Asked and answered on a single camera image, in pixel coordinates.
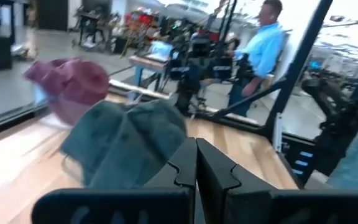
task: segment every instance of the wooden table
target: wooden table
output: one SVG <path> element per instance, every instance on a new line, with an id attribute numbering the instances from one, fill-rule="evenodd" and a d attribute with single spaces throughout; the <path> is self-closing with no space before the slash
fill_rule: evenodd
<path id="1" fill-rule="evenodd" d="M 109 95 L 108 100 L 125 99 Z M 261 179 L 279 189 L 296 189 L 266 139 L 204 120 L 186 120 L 186 125 L 189 136 L 205 138 Z M 59 147 L 69 132 L 51 114 L 0 133 L 0 224 L 31 223 L 32 206 L 42 195 L 81 187 L 62 169 Z"/>

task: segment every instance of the red hat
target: red hat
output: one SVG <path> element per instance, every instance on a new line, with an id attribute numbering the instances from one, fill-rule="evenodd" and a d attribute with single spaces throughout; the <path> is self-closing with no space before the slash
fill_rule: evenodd
<path id="1" fill-rule="evenodd" d="M 80 58 L 38 61 L 24 75 L 44 89 L 52 112 L 71 125 L 105 99 L 109 90 L 106 71 Z"/>

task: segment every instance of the fabric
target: fabric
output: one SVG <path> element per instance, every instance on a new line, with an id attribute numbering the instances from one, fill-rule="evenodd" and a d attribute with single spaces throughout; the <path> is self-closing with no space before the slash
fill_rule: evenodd
<path id="1" fill-rule="evenodd" d="M 249 54 L 255 75 L 265 78 L 274 68 L 284 44 L 284 32 L 278 23 L 261 27 L 244 49 L 235 50 L 234 58 L 240 60 Z"/>
<path id="2" fill-rule="evenodd" d="M 250 83 L 251 80 L 248 79 L 243 79 L 241 85 L 233 85 L 230 93 L 229 93 L 229 103 L 227 104 L 227 107 L 245 99 L 245 97 L 242 96 L 242 89 L 244 89 L 244 87 Z M 254 93 L 260 88 L 260 83 L 258 84 L 258 86 L 255 88 Z M 236 108 L 232 113 L 239 115 L 239 116 L 243 116 L 243 117 L 247 117 L 247 112 L 251 106 L 251 103 L 245 104 L 245 105 L 241 105 L 240 107 Z"/>
<path id="3" fill-rule="evenodd" d="M 142 187 L 186 138 L 183 116 L 165 100 L 138 105 L 100 101 L 88 110 L 61 150 L 96 189 Z"/>
<path id="4" fill-rule="evenodd" d="M 327 184 L 337 189 L 358 190 L 358 133 Z"/>
<path id="5" fill-rule="evenodd" d="M 38 61 L 24 75 L 42 87 L 52 112 L 70 125 L 95 103 L 105 99 L 109 90 L 106 71 L 80 58 Z"/>

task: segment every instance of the light blue shirt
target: light blue shirt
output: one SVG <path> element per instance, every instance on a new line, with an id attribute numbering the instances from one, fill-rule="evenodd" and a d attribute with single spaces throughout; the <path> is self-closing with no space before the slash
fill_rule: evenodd
<path id="1" fill-rule="evenodd" d="M 240 60 L 249 54 L 248 60 L 255 75 L 265 78 L 274 68 L 284 44 L 284 32 L 278 23 L 261 27 L 247 47 L 234 51 L 234 58 Z"/>

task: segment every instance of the green towel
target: green towel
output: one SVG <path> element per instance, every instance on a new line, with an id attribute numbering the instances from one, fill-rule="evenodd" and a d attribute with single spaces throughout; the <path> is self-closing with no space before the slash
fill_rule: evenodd
<path id="1" fill-rule="evenodd" d="M 138 105 L 100 101 L 79 120 L 61 150 L 81 164 L 84 185 L 142 187 L 186 139 L 183 116 L 165 100 Z"/>

